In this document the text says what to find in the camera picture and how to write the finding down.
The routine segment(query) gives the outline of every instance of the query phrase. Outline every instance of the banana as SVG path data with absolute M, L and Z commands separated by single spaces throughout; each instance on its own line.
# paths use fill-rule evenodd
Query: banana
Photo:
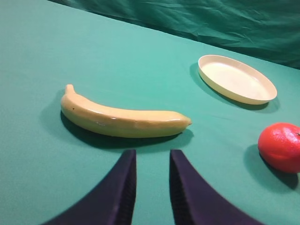
M 142 111 L 99 105 L 77 94 L 68 84 L 61 111 L 76 125 L 102 135 L 148 138 L 181 133 L 191 119 L 173 111 Z

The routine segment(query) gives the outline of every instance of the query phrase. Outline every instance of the cream plate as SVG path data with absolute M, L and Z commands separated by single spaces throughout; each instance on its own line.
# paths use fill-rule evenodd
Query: cream plate
M 199 61 L 201 78 L 215 91 L 233 100 L 260 105 L 277 96 L 273 83 L 256 69 L 220 55 L 205 55 Z

